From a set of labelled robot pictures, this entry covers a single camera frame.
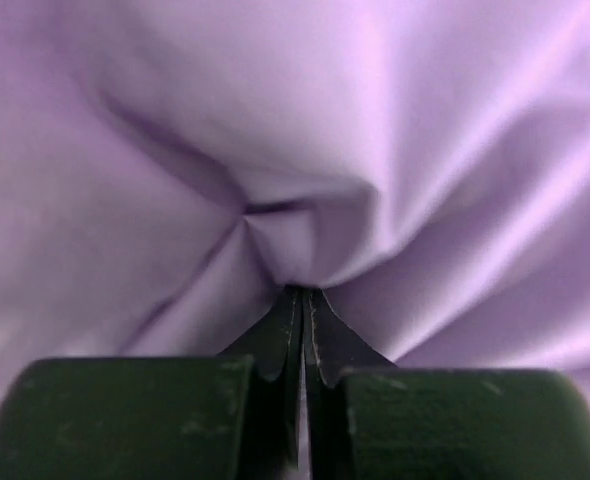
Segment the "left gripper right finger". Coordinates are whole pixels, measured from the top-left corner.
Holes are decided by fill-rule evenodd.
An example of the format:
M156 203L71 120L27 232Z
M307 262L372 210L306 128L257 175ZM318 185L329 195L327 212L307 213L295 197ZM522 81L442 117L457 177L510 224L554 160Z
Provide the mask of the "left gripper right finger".
M590 409L561 374L399 368L302 295L315 479L590 479Z

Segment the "purple trousers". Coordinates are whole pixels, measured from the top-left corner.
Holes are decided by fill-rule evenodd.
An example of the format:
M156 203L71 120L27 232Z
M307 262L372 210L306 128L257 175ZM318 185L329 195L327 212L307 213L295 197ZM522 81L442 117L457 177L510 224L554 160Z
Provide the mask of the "purple trousers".
M590 401L590 1L0 1L0 399L288 283Z

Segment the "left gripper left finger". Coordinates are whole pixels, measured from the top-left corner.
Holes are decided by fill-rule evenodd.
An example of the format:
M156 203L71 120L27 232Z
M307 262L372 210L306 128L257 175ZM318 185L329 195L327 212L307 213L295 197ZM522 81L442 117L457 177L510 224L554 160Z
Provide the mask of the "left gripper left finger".
M0 480L280 479L298 463L302 292L213 356L50 358L0 404Z

